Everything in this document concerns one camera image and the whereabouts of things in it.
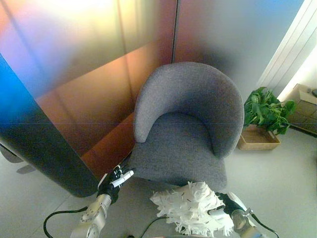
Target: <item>gray armchair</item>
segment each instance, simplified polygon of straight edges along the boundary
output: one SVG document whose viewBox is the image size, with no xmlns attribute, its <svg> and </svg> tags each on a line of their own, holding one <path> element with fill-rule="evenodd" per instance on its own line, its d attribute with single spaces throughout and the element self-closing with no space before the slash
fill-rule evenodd
<svg viewBox="0 0 317 238">
<path fill-rule="evenodd" d="M 178 186 L 205 181 L 220 190 L 223 158 L 235 148 L 243 119 L 242 98 L 219 70 L 194 62 L 164 65 L 139 94 L 128 164 L 137 177 Z"/>
</svg>

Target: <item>black cable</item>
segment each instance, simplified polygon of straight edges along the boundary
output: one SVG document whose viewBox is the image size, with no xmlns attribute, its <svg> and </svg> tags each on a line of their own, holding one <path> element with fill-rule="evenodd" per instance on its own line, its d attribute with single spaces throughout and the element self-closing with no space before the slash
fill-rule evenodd
<svg viewBox="0 0 317 238">
<path fill-rule="evenodd" d="M 262 222 L 260 222 L 260 220 L 256 217 L 255 214 L 251 214 L 251 216 L 254 218 L 254 220 L 257 221 L 257 223 L 259 223 L 261 226 L 263 226 L 265 229 L 269 230 L 270 232 L 273 232 L 274 234 L 276 234 L 277 238 L 279 238 L 277 232 L 275 230 L 272 230 L 271 228 L 267 227 L 266 225 L 264 225 Z"/>
<path fill-rule="evenodd" d="M 52 216 L 56 215 L 56 214 L 60 214 L 60 213 L 77 213 L 77 212 L 83 212 L 86 211 L 88 207 L 83 207 L 82 209 L 79 210 L 70 210 L 70 211 L 58 211 L 58 212 L 53 212 L 52 214 L 50 214 L 48 217 L 45 218 L 44 223 L 43 223 L 43 230 L 45 235 L 48 238 L 53 238 L 50 233 L 48 232 L 48 230 L 46 229 L 46 222 L 48 221 L 49 218 L 51 218 Z"/>
<path fill-rule="evenodd" d="M 140 236 L 140 238 L 142 238 L 142 237 L 144 236 L 145 232 L 147 232 L 147 230 L 149 229 L 149 227 L 150 227 L 154 222 L 156 222 L 156 221 L 159 220 L 159 219 L 167 219 L 167 217 L 159 217 L 159 218 L 156 218 L 155 220 L 153 220 L 153 221 L 146 227 L 146 229 L 144 230 L 144 232 L 142 233 L 142 235 Z"/>
</svg>

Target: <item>wooden planter box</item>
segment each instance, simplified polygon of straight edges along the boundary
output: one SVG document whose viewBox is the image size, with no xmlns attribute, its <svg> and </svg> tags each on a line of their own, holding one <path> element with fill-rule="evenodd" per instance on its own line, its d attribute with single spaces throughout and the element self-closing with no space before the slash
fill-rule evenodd
<svg viewBox="0 0 317 238">
<path fill-rule="evenodd" d="M 281 142 L 271 131 L 250 125 L 242 131 L 238 141 L 240 150 L 272 150 Z"/>
</svg>

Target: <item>potted plant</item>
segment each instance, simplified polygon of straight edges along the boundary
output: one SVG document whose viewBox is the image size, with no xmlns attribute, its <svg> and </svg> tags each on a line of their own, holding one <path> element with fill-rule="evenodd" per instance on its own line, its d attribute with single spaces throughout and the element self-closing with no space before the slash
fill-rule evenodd
<svg viewBox="0 0 317 238">
<path fill-rule="evenodd" d="M 296 104 L 280 102 L 270 90 L 261 87 L 252 91 L 244 104 L 244 129 L 238 142 L 241 150 L 271 150 L 280 144 L 276 137 L 290 126 L 287 117 Z"/>
</svg>

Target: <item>glass wall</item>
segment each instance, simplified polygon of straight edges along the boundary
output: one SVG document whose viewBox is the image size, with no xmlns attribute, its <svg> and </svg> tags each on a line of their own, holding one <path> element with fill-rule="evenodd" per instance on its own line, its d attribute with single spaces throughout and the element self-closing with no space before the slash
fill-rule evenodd
<svg viewBox="0 0 317 238">
<path fill-rule="evenodd" d="M 134 104 L 171 61 L 175 11 L 176 0 L 0 2 L 0 53 L 98 177 L 134 145 Z"/>
<path fill-rule="evenodd" d="M 247 99 L 303 0 L 180 0 L 175 62 L 210 64 Z"/>
</svg>

